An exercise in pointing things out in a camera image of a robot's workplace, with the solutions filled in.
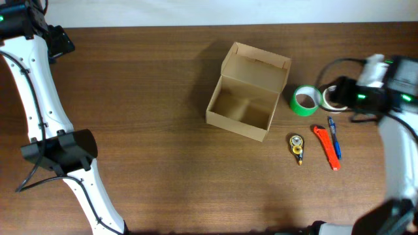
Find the green tape roll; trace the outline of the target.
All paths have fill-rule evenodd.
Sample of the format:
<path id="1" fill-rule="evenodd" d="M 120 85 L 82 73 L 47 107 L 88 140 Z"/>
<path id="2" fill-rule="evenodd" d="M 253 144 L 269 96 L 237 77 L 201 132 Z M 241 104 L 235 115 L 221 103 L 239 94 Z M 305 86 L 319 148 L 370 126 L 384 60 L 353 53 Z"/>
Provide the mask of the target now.
<path id="1" fill-rule="evenodd" d="M 316 112 L 322 105 L 320 91 L 314 86 L 300 86 L 296 88 L 290 100 L 292 111 L 302 117 L 307 117 Z"/>

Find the blue pen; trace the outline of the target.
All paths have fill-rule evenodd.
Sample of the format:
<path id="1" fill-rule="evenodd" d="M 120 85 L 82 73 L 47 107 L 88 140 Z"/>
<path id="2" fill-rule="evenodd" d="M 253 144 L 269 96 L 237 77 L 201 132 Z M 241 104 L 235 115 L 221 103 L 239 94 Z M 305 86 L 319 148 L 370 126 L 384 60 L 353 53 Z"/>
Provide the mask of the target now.
<path id="1" fill-rule="evenodd" d="M 342 152 L 341 152 L 340 145 L 339 145 L 337 135 L 336 135 L 335 122 L 330 116 L 328 116 L 327 119 L 328 119 L 330 131 L 331 131 L 331 135 L 332 135 L 332 140 L 333 140 L 333 145 L 334 145 L 334 150 L 336 152 L 336 156 L 337 156 L 338 160 L 341 160 L 342 159 Z"/>

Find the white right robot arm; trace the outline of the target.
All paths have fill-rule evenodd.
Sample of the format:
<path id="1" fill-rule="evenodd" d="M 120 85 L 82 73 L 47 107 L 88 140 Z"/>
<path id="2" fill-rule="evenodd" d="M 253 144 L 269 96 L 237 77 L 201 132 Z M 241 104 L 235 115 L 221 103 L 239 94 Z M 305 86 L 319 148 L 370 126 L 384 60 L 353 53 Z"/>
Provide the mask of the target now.
<path id="1" fill-rule="evenodd" d="M 332 102 L 355 115 L 374 115 L 383 142 L 385 200 L 353 225 L 322 221 L 311 234 L 411 234 L 417 225 L 417 59 L 375 54 L 353 59 L 362 66 L 358 79 L 340 76 L 332 84 Z"/>

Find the orange utility knife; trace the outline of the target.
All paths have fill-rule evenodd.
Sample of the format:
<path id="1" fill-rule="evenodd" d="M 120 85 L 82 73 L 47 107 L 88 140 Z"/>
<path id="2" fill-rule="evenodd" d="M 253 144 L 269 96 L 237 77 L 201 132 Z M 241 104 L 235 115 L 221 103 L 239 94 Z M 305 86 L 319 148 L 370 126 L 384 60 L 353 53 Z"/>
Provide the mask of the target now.
<path id="1" fill-rule="evenodd" d="M 330 164 L 330 167 L 333 171 L 338 171 L 340 169 L 340 162 L 337 158 L 336 152 L 332 145 L 332 142 L 329 138 L 329 134 L 323 126 L 315 125 L 313 128 L 314 134 L 318 137 L 320 143 L 323 146 L 327 160 Z"/>

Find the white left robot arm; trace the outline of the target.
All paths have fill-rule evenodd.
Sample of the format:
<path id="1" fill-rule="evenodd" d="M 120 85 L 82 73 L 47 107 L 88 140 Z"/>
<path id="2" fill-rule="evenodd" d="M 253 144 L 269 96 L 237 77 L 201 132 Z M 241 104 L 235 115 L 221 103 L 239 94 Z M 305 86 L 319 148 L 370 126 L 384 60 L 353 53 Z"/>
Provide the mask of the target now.
<path id="1" fill-rule="evenodd" d="M 64 181 L 79 201 L 94 234 L 128 234 L 99 175 L 97 143 L 88 129 L 75 130 L 57 94 L 50 64 L 75 47 L 59 25 L 46 23 L 47 1 L 1 2 L 1 58 L 20 95 L 29 144 L 23 158 L 33 168 L 16 192 Z"/>

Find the cardboard box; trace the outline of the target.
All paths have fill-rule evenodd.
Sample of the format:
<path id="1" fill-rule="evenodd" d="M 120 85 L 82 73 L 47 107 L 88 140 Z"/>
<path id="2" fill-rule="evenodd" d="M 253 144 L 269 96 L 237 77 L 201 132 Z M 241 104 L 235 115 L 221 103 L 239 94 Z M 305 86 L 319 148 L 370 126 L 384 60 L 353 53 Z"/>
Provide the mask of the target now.
<path id="1" fill-rule="evenodd" d="M 292 59 L 234 42 L 206 109 L 206 123 L 263 142 Z"/>

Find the white tape roll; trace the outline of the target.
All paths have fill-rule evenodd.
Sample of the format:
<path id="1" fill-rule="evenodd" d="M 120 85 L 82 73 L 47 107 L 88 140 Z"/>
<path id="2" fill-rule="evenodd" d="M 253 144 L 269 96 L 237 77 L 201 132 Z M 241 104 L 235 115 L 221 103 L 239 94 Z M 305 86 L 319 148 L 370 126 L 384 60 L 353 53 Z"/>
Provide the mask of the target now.
<path id="1" fill-rule="evenodd" d="M 323 97 L 323 106 L 327 109 L 330 110 L 331 113 L 333 114 L 339 114 L 345 110 L 347 110 L 347 106 L 342 106 L 341 104 L 337 104 L 335 102 L 332 102 L 330 99 L 330 95 L 332 93 L 334 93 L 336 90 L 336 86 L 329 86 L 328 88 L 326 88 L 323 93 L 322 93 L 322 97 Z"/>

